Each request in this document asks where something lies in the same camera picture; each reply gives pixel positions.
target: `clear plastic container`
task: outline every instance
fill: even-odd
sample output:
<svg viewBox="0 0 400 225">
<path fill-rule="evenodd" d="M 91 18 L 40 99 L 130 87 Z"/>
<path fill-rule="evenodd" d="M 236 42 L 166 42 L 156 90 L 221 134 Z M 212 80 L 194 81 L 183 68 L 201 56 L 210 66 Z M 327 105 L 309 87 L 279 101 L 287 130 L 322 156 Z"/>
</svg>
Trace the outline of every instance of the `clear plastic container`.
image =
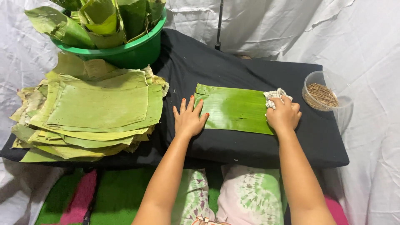
<svg viewBox="0 0 400 225">
<path fill-rule="evenodd" d="M 328 106 L 311 96 L 307 90 L 307 86 L 313 83 L 325 85 L 329 89 L 331 89 L 339 102 L 339 106 Z M 304 101 L 308 105 L 310 105 L 310 103 L 313 105 L 317 105 L 318 107 L 314 107 L 312 105 L 310 106 L 324 112 L 332 111 L 334 109 L 345 108 L 347 106 L 350 106 L 353 102 L 350 84 L 343 77 L 328 71 L 315 71 L 310 73 L 304 80 L 302 95 Z"/>
</svg>

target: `metal pole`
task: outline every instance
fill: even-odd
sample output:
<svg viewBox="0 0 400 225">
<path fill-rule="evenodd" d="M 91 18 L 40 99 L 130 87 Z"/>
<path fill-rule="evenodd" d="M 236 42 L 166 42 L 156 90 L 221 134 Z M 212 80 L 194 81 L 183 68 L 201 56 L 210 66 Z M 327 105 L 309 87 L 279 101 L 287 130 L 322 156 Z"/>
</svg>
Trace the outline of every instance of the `metal pole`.
<svg viewBox="0 0 400 225">
<path fill-rule="evenodd" d="M 222 23 L 222 11 L 224 9 L 224 0 L 221 0 L 220 5 L 220 17 L 218 19 L 218 31 L 217 31 L 217 42 L 214 45 L 214 48 L 218 51 L 221 51 L 221 42 L 220 42 L 220 33 L 221 33 L 221 23 Z"/>
</svg>

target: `black table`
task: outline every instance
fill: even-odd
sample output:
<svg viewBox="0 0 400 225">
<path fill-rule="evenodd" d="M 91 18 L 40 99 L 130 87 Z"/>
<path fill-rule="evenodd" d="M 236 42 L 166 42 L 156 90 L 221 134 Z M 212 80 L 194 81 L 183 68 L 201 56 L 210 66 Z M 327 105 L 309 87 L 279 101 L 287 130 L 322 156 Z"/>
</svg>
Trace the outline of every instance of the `black table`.
<svg viewBox="0 0 400 225">
<path fill-rule="evenodd" d="M 296 129 L 303 150 L 314 167 L 345 166 L 349 159 L 332 112 L 309 107 L 301 96 L 305 77 L 322 70 L 321 65 L 238 59 L 216 51 L 175 30 L 162 31 L 159 59 L 153 72 L 166 78 L 170 90 L 164 99 L 160 124 L 151 141 L 142 142 L 135 153 L 120 152 L 97 162 L 40 163 L 58 167 L 132 168 L 157 165 L 174 137 L 172 106 L 194 93 L 197 83 L 210 86 L 244 88 L 260 91 L 284 89 L 300 104 L 303 116 Z M 0 157 L 19 161 L 27 149 L 12 149 L 11 135 Z M 259 168 L 278 168 L 276 136 L 205 129 L 189 145 L 185 168 L 204 168 L 210 164 L 236 163 Z"/>
</svg>

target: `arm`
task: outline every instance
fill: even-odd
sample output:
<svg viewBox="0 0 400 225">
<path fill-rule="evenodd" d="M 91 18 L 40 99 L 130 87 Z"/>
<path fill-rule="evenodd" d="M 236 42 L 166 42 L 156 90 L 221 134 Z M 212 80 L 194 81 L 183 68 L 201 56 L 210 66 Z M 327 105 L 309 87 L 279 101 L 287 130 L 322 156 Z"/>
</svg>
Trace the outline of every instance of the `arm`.
<svg viewBox="0 0 400 225">
<path fill-rule="evenodd" d="M 171 224 L 172 208 L 178 193 L 189 141 L 194 135 L 200 133 L 209 116 L 208 113 L 205 113 L 199 119 L 203 100 L 200 100 L 195 109 L 193 106 L 194 97 L 192 95 L 187 109 L 186 99 L 182 99 L 180 114 L 176 107 L 173 107 L 175 137 L 150 179 L 132 225 Z"/>
<path fill-rule="evenodd" d="M 279 158 L 282 180 L 290 206 L 293 225 L 336 225 L 324 194 L 300 146 L 294 129 L 301 112 L 300 105 L 282 96 L 271 99 L 276 110 L 267 110 L 268 123 L 275 129 L 279 140 Z"/>
</svg>

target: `bamboo skewer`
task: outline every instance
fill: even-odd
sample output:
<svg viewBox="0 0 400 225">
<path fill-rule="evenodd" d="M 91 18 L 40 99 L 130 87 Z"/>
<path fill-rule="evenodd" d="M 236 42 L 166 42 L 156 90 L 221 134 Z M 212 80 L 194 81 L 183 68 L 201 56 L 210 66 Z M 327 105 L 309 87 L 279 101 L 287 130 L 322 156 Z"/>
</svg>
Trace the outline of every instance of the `bamboo skewer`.
<svg viewBox="0 0 400 225">
<path fill-rule="evenodd" d="M 327 86 L 314 83 L 307 85 L 307 90 L 309 95 L 307 93 L 303 93 L 303 98 L 311 107 L 322 111 L 329 111 L 330 109 L 327 106 L 339 106 L 339 102 L 335 94 L 331 89 L 328 89 Z"/>
</svg>

